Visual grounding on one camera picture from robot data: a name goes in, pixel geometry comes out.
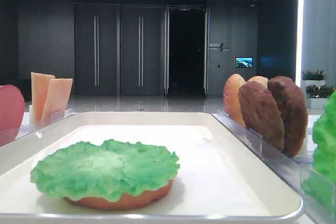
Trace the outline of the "red tomato slice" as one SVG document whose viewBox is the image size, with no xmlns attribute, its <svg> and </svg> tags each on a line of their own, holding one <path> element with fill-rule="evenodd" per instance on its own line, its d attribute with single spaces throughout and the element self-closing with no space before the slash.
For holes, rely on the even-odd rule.
<svg viewBox="0 0 336 224">
<path fill-rule="evenodd" d="M 1 131 L 19 128 L 24 111 L 25 101 L 21 91 L 13 85 L 1 86 Z"/>
</svg>

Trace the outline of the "brown meat patty front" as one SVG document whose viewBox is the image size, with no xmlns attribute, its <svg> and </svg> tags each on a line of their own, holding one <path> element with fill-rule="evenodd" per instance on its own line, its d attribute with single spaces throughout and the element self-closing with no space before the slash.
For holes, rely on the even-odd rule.
<svg viewBox="0 0 336 224">
<path fill-rule="evenodd" d="M 239 88 L 238 99 L 246 127 L 259 133 L 265 142 L 282 151 L 285 146 L 284 123 L 270 91 L 261 83 L 250 81 Z"/>
</svg>

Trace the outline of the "brown meat patty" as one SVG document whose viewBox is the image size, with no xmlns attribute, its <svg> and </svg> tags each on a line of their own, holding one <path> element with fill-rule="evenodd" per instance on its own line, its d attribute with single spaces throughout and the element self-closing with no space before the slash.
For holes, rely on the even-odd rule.
<svg viewBox="0 0 336 224">
<path fill-rule="evenodd" d="M 285 128 L 282 153 L 293 158 L 300 152 L 306 136 L 308 112 L 305 95 L 292 79 L 285 76 L 270 79 L 267 88 L 277 103 Z"/>
<path fill-rule="evenodd" d="M 284 123 L 270 91 L 261 83 L 250 81 L 239 88 L 238 99 L 246 127 L 259 133 L 265 142 L 282 151 L 285 146 Z"/>
</svg>

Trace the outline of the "green lettuce leaf on bun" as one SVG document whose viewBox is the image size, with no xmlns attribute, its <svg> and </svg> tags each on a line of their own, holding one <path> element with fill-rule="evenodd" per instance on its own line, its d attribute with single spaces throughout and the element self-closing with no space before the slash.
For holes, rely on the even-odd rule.
<svg viewBox="0 0 336 224">
<path fill-rule="evenodd" d="M 50 198 L 87 197 L 117 201 L 169 184 L 180 169 L 179 157 L 165 146 L 105 140 L 101 145 L 78 142 L 39 161 L 30 182 Z"/>
</svg>

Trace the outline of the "orange cheese slice rear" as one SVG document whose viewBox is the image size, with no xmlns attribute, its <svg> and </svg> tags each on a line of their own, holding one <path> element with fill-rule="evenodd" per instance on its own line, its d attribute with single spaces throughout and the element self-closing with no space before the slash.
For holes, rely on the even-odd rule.
<svg viewBox="0 0 336 224">
<path fill-rule="evenodd" d="M 54 75 L 43 74 L 43 73 L 31 73 L 31 98 L 32 98 L 32 117 L 33 122 L 39 121 L 41 119 L 44 105 L 47 98 L 47 92 L 49 88 L 49 83 L 51 79 L 54 79 Z"/>
</svg>

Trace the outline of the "green lettuce leaf in rack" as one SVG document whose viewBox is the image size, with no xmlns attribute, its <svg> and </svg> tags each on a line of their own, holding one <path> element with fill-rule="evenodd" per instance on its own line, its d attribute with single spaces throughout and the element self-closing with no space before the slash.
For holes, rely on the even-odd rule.
<svg viewBox="0 0 336 224">
<path fill-rule="evenodd" d="M 335 93 L 328 98 L 324 113 L 313 125 L 312 140 L 317 144 L 313 171 L 303 181 L 302 189 L 328 212 L 335 213 Z"/>
</svg>

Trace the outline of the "sesame bun of pair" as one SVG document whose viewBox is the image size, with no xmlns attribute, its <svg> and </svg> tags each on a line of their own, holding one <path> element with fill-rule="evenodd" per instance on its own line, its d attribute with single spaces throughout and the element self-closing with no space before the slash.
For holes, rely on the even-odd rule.
<svg viewBox="0 0 336 224">
<path fill-rule="evenodd" d="M 269 79 L 263 76 L 253 76 L 248 80 L 248 82 L 250 81 L 256 81 L 262 84 L 267 89 L 267 84 L 268 84 Z"/>
<path fill-rule="evenodd" d="M 244 78 L 241 75 L 235 73 L 227 79 L 223 90 L 223 99 L 226 112 L 242 127 L 246 127 L 246 125 L 240 111 L 238 93 L 239 88 L 245 83 L 246 81 Z"/>
</svg>

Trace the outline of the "dark double door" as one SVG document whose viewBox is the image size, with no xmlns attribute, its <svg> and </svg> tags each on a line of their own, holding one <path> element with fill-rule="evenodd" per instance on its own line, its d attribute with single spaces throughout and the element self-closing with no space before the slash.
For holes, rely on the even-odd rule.
<svg viewBox="0 0 336 224">
<path fill-rule="evenodd" d="M 77 95 L 163 94 L 162 6 L 75 6 Z"/>
</svg>

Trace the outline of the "sesame bun right of pair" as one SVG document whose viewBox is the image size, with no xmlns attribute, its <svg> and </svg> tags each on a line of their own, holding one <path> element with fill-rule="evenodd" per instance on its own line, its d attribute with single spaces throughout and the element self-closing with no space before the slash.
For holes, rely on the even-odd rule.
<svg viewBox="0 0 336 224">
<path fill-rule="evenodd" d="M 267 89 L 267 84 L 268 84 L 269 79 L 263 76 L 253 76 L 248 80 L 248 82 L 250 81 L 256 81 L 262 84 Z"/>
</svg>

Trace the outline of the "bottom bun slice on tray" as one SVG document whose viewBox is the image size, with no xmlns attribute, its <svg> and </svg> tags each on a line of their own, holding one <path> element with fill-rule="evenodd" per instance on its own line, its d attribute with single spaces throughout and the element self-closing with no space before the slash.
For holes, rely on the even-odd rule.
<svg viewBox="0 0 336 224">
<path fill-rule="evenodd" d="M 157 190 L 145 190 L 142 194 L 138 196 L 122 194 L 120 199 L 114 202 L 98 197 L 86 197 L 79 200 L 72 200 L 68 197 L 64 197 L 64 200 L 68 201 L 71 204 L 98 210 L 135 210 L 149 206 L 155 201 L 158 201 L 165 197 L 171 190 L 173 182 L 174 180 L 171 179 L 166 186 L 163 186 Z"/>
</svg>

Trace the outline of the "potted plants in white planter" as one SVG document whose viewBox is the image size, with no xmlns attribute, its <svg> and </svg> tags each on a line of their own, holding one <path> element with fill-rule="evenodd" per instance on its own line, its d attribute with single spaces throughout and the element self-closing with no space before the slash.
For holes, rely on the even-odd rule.
<svg viewBox="0 0 336 224">
<path fill-rule="evenodd" d="M 327 99 L 334 93 L 332 86 L 326 85 L 327 75 L 323 70 L 306 70 L 301 74 L 301 88 L 306 97 L 307 107 L 322 109 Z"/>
</svg>

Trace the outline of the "clear acrylic rack left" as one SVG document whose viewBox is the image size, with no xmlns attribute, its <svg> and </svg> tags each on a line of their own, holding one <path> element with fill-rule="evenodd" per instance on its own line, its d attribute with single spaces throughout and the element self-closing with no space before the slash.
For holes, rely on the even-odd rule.
<svg viewBox="0 0 336 224">
<path fill-rule="evenodd" d="M 67 109 L 66 111 L 57 111 L 51 114 L 50 117 L 41 119 L 40 121 L 29 123 L 26 125 L 21 125 L 19 128 L 16 129 L 8 129 L 1 132 L 1 147 L 5 146 L 19 138 L 26 136 L 30 133 L 40 131 L 41 129 L 52 125 L 58 121 L 61 121 L 71 115 L 74 112 L 72 109 Z"/>
</svg>

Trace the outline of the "clear acrylic rack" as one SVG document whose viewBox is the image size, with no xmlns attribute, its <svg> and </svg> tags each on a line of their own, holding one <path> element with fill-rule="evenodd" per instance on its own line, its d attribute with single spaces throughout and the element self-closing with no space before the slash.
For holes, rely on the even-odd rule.
<svg viewBox="0 0 336 224">
<path fill-rule="evenodd" d="M 218 110 L 214 116 L 303 197 L 306 214 L 314 223 L 335 223 L 335 183 L 313 169 L 312 152 L 288 158 L 266 143 L 261 135 L 242 127 L 225 112 Z"/>
<path fill-rule="evenodd" d="M 1 147 L 5 146 L 19 138 L 26 136 L 30 133 L 40 131 L 41 129 L 52 125 L 58 121 L 61 121 L 71 115 L 74 112 L 72 109 L 67 109 L 66 111 L 57 111 L 51 114 L 50 117 L 41 119 L 40 121 L 29 123 L 26 125 L 21 125 L 19 128 L 16 129 L 8 129 L 1 132 Z"/>
</svg>

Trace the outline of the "clear acrylic rack right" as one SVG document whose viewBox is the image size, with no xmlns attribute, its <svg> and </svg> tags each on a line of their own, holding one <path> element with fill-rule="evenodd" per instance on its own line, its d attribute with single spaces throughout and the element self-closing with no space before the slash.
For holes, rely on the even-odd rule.
<svg viewBox="0 0 336 224">
<path fill-rule="evenodd" d="M 261 135 L 242 127 L 225 112 L 218 110 L 214 116 L 303 197 L 306 214 L 314 223 L 335 223 L 335 183 L 313 169 L 312 152 L 288 158 L 266 143 Z"/>
</svg>

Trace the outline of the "small wall screen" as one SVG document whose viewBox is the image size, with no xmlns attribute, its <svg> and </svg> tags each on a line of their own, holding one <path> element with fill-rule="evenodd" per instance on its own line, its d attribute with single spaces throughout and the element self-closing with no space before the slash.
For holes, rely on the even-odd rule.
<svg viewBox="0 0 336 224">
<path fill-rule="evenodd" d="M 235 67 L 236 68 L 252 68 L 253 67 L 253 57 L 236 57 Z"/>
</svg>

